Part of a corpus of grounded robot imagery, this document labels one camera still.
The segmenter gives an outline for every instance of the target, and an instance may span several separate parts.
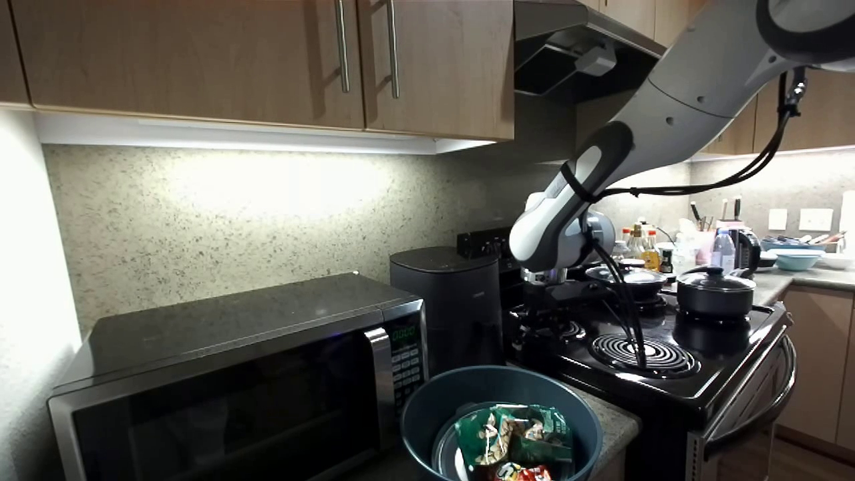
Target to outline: upper cabinet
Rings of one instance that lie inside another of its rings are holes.
[[[0,0],[0,100],[25,100],[16,32],[5,0]]]
[[[512,0],[361,0],[365,127],[512,136]]]
[[[12,5],[33,107],[425,136],[512,134],[512,112],[505,112],[512,98],[510,0]],[[392,91],[398,103],[385,107],[378,96]]]
[[[716,155],[752,151],[752,134],[755,134],[755,100],[748,100],[742,112],[716,139],[709,139],[703,147],[703,151],[716,151]]]
[[[12,0],[33,107],[361,126],[353,0]]]
[[[790,116],[780,148],[855,143],[855,76],[838,72],[807,72],[800,116]],[[767,143],[778,119],[778,83],[758,94],[752,148]]]
[[[579,0],[583,5],[652,36],[653,0]]]
[[[652,39],[669,48],[709,0],[653,0]]]

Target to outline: coffee maker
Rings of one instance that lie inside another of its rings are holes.
[[[734,245],[734,275],[752,278],[758,266],[758,241],[742,220],[725,220],[732,245]]]

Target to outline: white robotic arm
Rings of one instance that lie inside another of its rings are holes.
[[[855,0],[716,0],[656,61],[635,96],[526,202],[510,251],[526,269],[583,262],[579,212],[616,179],[691,156],[772,76],[848,68]]]

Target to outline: cabinet handle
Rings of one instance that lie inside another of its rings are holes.
[[[401,98],[398,88],[398,23],[394,23],[394,0],[387,0],[389,5],[385,8],[387,13],[387,35],[389,35],[389,83],[392,83],[392,98]]]
[[[338,57],[341,57],[341,91],[349,94],[353,91],[353,80],[349,80],[345,0],[335,0],[335,35],[338,35]]]

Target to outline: food waste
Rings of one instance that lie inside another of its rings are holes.
[[[540,402],[492,402],[453,422],[473,481],[552,481],[573,472],[564,414]]]

